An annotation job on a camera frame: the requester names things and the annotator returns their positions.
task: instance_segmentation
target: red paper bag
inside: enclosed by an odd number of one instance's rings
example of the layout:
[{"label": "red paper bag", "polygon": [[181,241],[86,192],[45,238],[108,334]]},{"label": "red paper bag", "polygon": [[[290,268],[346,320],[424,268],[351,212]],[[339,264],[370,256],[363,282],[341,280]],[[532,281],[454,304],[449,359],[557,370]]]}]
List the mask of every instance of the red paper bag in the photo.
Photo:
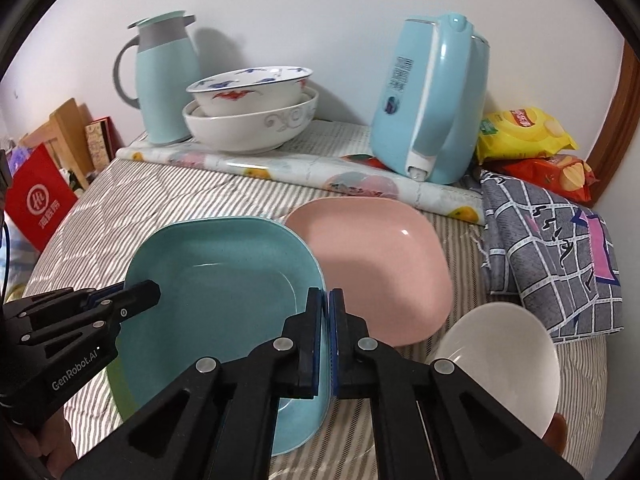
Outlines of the red paper bag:
[{"label": "red paper bag", "polygon": [[41,144],[14,174],[5,210],[25,238],[42,252],[77,200]]}]

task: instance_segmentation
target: human hand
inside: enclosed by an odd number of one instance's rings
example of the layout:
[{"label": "human hand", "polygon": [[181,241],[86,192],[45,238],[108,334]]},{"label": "human hand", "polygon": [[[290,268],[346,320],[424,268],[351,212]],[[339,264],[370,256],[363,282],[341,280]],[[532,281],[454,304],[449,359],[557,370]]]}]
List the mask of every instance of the human hand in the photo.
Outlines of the human hand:
[{"label": "human hand", "polygon": [[66,468],[78,460],[76,446],[71,442],[71,426],[62,409],[57,410],[36,435],[15,424],[9,424],[9,428],[27,455],[46,457],[47,469],[56,478],[60,478]]}]

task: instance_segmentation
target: black cable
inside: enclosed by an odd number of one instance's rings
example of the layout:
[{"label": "black cable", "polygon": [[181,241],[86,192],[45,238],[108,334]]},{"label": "black cable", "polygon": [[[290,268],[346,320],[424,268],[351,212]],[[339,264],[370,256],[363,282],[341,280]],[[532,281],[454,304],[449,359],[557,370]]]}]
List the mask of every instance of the black cable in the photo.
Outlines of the black cable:
[{"label": "black cable", "polygon": [[0,305],[4,304],[4,297],[6,294],[6,286],[9,283],[9,256],[10,256],[10,242],[9,242],[9,227],[6,224],[6,222],[4,222],[4,224],[2,225],[3,229],[4,229],[4,238],[6,241],[6,259],[4,261],[4,282],[2,283],[2,301],[0,302]]}]

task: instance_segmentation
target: yellow chip bag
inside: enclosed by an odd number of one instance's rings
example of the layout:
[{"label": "yellow chip bag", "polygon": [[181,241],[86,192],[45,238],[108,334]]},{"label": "yellow chip bag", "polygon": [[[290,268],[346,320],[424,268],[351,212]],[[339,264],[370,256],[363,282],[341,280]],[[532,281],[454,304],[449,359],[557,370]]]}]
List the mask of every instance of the yellow chip bag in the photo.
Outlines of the yellow chip bag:
[{"label": "yellow chip bag", "polygon": [[485,160],[553,156],[578,145],[560,123],[539,108],[522,108],[487,115],[480,123],[476,155]]}]

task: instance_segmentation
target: white bowl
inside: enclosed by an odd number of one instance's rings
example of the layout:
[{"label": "white bowl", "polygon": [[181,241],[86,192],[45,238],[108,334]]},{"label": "white bowl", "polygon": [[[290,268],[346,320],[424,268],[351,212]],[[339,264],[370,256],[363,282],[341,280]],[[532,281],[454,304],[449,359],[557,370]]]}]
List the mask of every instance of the white bowl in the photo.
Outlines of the white bowl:
[{"label": "white bowl", "polygon": [[192,101],[182,114],[193,138],[218,152],[262,153],[302,132],[314,118],[317,106],[318,92],[305,88],[298,104],[278,110],[207,117]]},{"label": "white bowl", "polygon": [[558,355],[542,323],[513,303],[487,303],[447,332],[436,358],[452,360],[540,438],[556,412]]},{"label": "white bowl", "polygon": [[187,92],[209,117],[252,114],[298,104],[312,73],[299,66],[245,68],[197,81]]}]

